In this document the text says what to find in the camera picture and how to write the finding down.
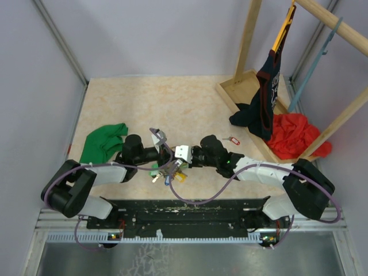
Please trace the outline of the large metal keyring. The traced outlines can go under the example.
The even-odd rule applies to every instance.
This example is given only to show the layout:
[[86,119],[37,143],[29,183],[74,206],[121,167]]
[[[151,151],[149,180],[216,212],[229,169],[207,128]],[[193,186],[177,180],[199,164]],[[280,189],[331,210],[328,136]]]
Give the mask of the large metal keyring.
[[184,161],[181,159],[175,159],[168,165],[167,172],[169,175],[175,175],[178,170],[181,169],[181,166],[184,164]]

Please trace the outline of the bunch of tagged keys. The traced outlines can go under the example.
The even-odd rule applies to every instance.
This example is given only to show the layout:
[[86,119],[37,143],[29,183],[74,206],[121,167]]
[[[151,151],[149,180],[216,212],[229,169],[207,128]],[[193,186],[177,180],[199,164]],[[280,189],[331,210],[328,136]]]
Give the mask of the bunch of tagged keys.
[[158,167],[157,164],[151,166],[152,170],[149,174],[152,177],[152,183],[156,183],[158,180],[164,180],[164,185],[169,186],[169,181],[177,180],[179,183],[183,183],[187,178],[187,175],[183,172],[189,168],[186,163],[178,166],[172,173],[168,169],[159,170]]

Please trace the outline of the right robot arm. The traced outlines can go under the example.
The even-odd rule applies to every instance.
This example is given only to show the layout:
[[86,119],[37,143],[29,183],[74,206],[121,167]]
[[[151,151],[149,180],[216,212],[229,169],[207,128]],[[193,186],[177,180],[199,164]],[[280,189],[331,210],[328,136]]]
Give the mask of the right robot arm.
[[258,223],[271,227],[277,219],[294,214],[320,221],[335,191],[333,183],[310,161],[270,163],[229,152],[215,135],[190,147],[191,167],[213,167],[228,180],[254,181],[283,190],[269,197],[256,214]]

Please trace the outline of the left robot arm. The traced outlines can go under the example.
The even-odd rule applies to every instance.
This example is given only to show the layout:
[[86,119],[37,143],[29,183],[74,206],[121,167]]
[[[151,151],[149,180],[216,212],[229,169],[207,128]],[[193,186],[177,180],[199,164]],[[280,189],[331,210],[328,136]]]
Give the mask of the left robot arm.
[[153,146],[145,148],[139,135],[127,136],[122,151],[110,163],[65,161],[42,190],[41,200],[66,218],[95,217],[105,227],[115,227],[120,220],[119,213],[108,200],[90,195],[91,189],[96,185],[127,182],[138,170],[144,170],[142,165],[150,162],[166,168],[174,159],[174,151],[166,144],[162,131],[154,130],[151,138]]

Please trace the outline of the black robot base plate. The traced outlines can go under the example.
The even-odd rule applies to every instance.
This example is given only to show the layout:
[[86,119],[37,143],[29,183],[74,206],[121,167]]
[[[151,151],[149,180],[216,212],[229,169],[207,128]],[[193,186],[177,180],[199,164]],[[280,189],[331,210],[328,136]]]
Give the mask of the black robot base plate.
[[192,225],[201,229],[223,230],[225,224],[238,233],[254,232],[259,228],[285,227],[289,218],[269,219],[263,212],[265,199],[214,200],[204,205],[189,205],[180,200],[113,200],[113,211],[105,220],[89,217],[88,229],[128,230],[131,235],[140,227],[150,231],[169,225]]

